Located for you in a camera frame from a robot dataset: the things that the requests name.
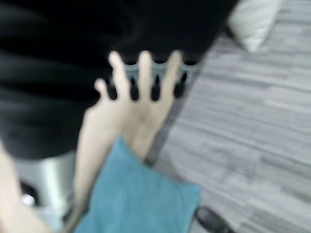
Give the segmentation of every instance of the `finger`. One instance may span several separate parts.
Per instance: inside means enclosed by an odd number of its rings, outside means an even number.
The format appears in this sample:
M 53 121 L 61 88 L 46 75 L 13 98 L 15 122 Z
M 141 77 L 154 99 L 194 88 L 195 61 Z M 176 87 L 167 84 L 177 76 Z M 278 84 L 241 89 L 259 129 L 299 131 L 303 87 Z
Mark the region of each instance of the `finger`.
M 152 57 L 148 51 L 143 51 L 140 53 L 138 59 L 138 67 L 139 67 L 139 79 L 138 79 L 138 88 L 139 95 L 142 100 L 149 100 L 151 94 L 151 85 L 152 85 L 152 77 L 151 77 L 151 65 L 152 65 Z
M 99 92 L 101 98 L 108 98 L 107 85 L 103 79 L 97 79 L 94 83 L 94 88 Z
M 162 94 L 172 96 L 177 79 L 179 78 L 182 56 L 180 51 L 173 51 L 169 57 L 167 69 L 162 81 Z
M 118 96 L 129 95 L 129 82 L 126 77 L 124 62 L 116 51 L 112 51 L 109 55 L 109 62 L 113 68 L 113 83 L 115 84 Z

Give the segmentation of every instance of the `black sleeve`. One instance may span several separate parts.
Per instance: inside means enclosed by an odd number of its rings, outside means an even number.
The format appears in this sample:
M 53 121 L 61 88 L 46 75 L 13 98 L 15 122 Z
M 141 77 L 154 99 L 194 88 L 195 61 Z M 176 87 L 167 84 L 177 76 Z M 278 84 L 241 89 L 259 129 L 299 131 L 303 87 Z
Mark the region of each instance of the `black sleeve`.
M 0 137 L 15 157 L 76 148 L 85 109 L 111 74 L 107 56 L 139 34 L 138 0 L 1 0 Z

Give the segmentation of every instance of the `hand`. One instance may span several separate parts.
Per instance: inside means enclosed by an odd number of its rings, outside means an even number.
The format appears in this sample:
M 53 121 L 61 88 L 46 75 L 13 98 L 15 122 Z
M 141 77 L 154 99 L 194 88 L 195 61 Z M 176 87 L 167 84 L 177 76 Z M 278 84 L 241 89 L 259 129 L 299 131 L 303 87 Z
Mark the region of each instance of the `hand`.
M 50 229 L 22 202 L 22 194 L 10 157 L 0 145 L 0 232 L 50 233 Z
M 109 61 L 113 67 L 113 80 L 118 98 L 111 100 L 103 80 L 97 80 L 95 88 L 101 94 L 101 98 L 86 111 L 80 131 L 74 185 L 75 204 L 79 210 L 73 213 L 69 226 L 74 224 L 73 219 L 81 214 L 96 176 L 116 137 L 122 135 L 131 149 L 144 160 L 174 100 L 173 89 L 181 64 L 179 52 L 173 52 L 168 60 L 168 68 L 161 82 L 161 96 L 156 102 L 150 97 L 152 58 L 148 52 L 142 52 L 138 61 L 138 101 L 132 101 L 130 98 L 130 85 L 118 53 L 112 52 Z

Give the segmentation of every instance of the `silver cylinder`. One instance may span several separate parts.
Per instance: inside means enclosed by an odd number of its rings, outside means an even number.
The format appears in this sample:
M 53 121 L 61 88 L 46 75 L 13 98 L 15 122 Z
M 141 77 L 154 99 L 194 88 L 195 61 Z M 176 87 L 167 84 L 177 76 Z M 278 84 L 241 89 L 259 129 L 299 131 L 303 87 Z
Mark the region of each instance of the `silver cylinder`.
M 13 161 L 21 182 L 37 193 L 38 202 L 29 193 L 23 194 L 23 202 L 32 206 L 52 230 L 61 230 L 63 217 L 73 205 L 75 151 L 41 160 Z

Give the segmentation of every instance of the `person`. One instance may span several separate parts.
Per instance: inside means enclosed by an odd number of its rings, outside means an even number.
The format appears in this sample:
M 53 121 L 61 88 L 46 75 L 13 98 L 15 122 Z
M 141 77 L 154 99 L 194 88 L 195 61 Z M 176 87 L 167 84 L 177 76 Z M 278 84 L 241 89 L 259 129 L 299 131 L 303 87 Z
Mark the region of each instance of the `person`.
M 171 86 L 166 83 L 162 85 L 164 89 L 161 93 L 164 96 L 161 96 L 159 103 L 149 102 L 149 97 L 142 97 L 138 103 L 126 102 L 124 109 L 132 109 L 131 113 L 134 113 L 131 120 L 126 121 L 122 111 L 121 114 L 114 115 L 106 108 L 102 108 L 106 109 L 104 111 L 99 110 L 101 108 L 96 106 L 100 103 L 113 103 L 111 105 L 117 106 L 121 102 L 119 98 L 110 102 L 108 96 L 103 94 L 103 90 L 111 84 L 107 80 L 111 77 L 112 70 L 114 69 L 114 73 L 124 70 L 124 60 L 116 53 L 108 58 L 109 53 L 112 50 L 122 50 L 135 57 L 138 51 L 147 49 L 152 54 L 146 55 L 149 58 L 145 57 L 144 60 L 151 62 L 155 50 L 161 54 L 161 58 L 167 58 L 174 49 L 187 49 L 187 56 L 183 54 L 183 60 L 199 61 L 236 2 L 184 0 L 176 4 L 175 1 L 167 0 L 0 1 L 0 138 L 3 150 L 14 159 L 19 172 L 29 163 L 39 164 L 36 168 L 45 166 L 45 161 L 51 161 L 51 158 L 62 161 L 55 163 L 66 170 L 63 161 L 70 164 L 75 157 L 80 158 L 79 153 L 83 154 L 84 147 L 79 146 L 78 141 L 88 141 L 90 144 L 97 141 L 98 145 L 101 143 L 101 146 L 94 146 L 88 155 L 89 158 L 97 158 L 94 151 L 105 154 L 111 139 L 109 136 L 83 136 L 84 131 L 91 130 L 81 126 L 87 125 L 88 118 L 92 119 L 89 121 L 94 120 L 88 116 L 92 114 L 88 113 L 101 111 L 101 116 L 97 115 L 95 118 L 100 118 L 107 127 L 112 125 L 110 121 L 113 119 L 122 120 L 118 122 L 119 127 L 122 126 L 126 131 L 131 129 L 128 131 L 131 135 L 135 135 L 134 129 L 138 128 L 138 135 L 144 136 L 134 141 L 134 147 L 144 151 L 138 154 L 145 154 L 172 104 L 174 83 Z M 175 60 L 179 62 L 174 63 L 181 64 L 181 56 L 176 55 Z M 113 64 L 119 64 L 121 68 L 115 68 Z M 113 76 L 117 87 L 118 79 L 115 77 L 119 75 Z M 106 83 L 96 82 L 96 90 L 94 83 L 98 78 L 104 79 Z M 128 96 L 129 83 L 123 80 L 119 86 L 126 89 L 123 91 Z M 177 78 L 167 80 L 176 82 Z M 142 96 L 143 93 L 150 94 L 150 86 L 149 83 L 145 88 L 140 88 Z M 160 107 L 163 107 L 161 100 L 165 100 L 165 114 L 159 114 Z M 150 129 L 150 125 L 153 125 L 150 122 L 156 125 L 155 129 Z M 77 203 L 86 201 L 87 190 L 96 176 L 96 167 L 103 162 L 104 156 L 98 158 L 95 159 L 97 164 L 90 164 L 90 159 L 88 163 L 86 160 L 79 162 L 79 159 L 76 163 L 74 193 Z M 18 162 L 24 160 L 30 161 L 28 165 Z M 95 169 L 89 169 L 90 166 L 95 166 Z M 85 181 L 81 183 L 83 174 L 87 174 L 88 178 L 84 178 Z

